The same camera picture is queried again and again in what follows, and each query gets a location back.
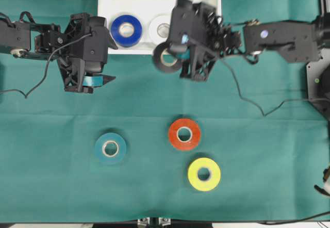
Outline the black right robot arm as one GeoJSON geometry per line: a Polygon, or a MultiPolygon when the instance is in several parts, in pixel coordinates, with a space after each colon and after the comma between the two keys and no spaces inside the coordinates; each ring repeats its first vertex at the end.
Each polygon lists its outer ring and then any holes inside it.
{"type": "Polygon", "coordinates": [[[256,64],[263,51],[277,51],[287,62],[319,61],[329,47],[329,13],[312,22],[285,20],[260,23],[250,20],[225,24],[215,7],[204,2],[177,0],[172,10],[170,48],[176,56],[189,52],[180,76],[203,82],[219,59],[241,56],[256,64]]]}

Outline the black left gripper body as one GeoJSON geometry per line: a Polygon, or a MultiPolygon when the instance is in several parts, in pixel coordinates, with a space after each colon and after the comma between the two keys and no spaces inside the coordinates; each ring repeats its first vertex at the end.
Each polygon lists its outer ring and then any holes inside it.
{"type": "Polygon", "coordinates": [[[65,91],[92,93],[94,88],[98,87],[84,86],[84,77],[103,74],[101,72],[89,75],[86,72],[86,62],[69,55],[69,46],[81,40],[72,40],[69,32],[71,29],[73,26],[70,21],[65,32],[61,32],[58,25],[36,23],[35,31],[40,34],[35,37],[35,55],[40,60],[57,60],[65,91]]]}

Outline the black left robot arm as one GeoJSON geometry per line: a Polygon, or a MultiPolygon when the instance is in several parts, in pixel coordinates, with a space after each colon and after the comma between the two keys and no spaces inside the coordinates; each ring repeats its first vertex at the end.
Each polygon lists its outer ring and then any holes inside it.
{"type": "Polygon", "coordinates": [[[95,88],[115,80],[102,74],[108,50],[117,49],[104,17],[77,13],[70,16],[64,32],[59,25],[36,23],[23,11],[18,21],[1,14],[1,53],[14,58],[56,60],[64,90],[93,93],[95,88]]]}

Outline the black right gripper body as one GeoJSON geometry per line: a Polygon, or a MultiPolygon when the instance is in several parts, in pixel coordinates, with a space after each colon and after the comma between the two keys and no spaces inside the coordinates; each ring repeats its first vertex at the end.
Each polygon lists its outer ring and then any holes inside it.
{"type": "Polygon", "coordinates": [[[223,25],[216,8],[204,3],[194,3],[193,30],[188,36],[189,58],[183,60],[180,78],[204,82],[218,59],[234,55],[241,45],[241,35],[223,25]]]}

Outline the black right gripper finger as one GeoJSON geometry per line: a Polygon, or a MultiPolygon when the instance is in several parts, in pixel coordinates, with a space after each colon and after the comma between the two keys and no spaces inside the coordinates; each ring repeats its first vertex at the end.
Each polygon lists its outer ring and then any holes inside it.
{"type": "Polygon", "coordinates": [[[189,51],[185,51],[184,53],[178,53],[178,54],[176,54],[176,58],[177,59],[181,59],[181,60],[190,59],[190,52],[189,51]]]}

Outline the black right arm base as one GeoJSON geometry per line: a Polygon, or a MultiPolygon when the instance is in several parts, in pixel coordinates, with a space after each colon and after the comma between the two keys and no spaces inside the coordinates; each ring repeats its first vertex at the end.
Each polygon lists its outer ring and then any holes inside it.
{"type": "Polygon", "coordinates": [[[311,105],[329,121],[329,60],[306,65],[307,95],[311,105]]]}

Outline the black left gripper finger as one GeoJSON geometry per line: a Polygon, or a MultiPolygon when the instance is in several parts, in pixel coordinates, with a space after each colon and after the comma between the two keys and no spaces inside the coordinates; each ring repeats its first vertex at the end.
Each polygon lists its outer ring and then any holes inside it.
{"type": "Polygon", "coordinates": [[[101,87],[110,81],[115,80],[115,76],[108,75],[94,75],[84,77],[84,86],[87,87],[101,87]]]}
{"type": "Polygon", "coordinates": [[[117,50],[118,46],[117,46],[116,42],[114,41],[114,39],[112,38],[111,33],[107,27],[105,27],[105,32],[106,32],[105,37],[106,37],[107,48],[117,50]]]}

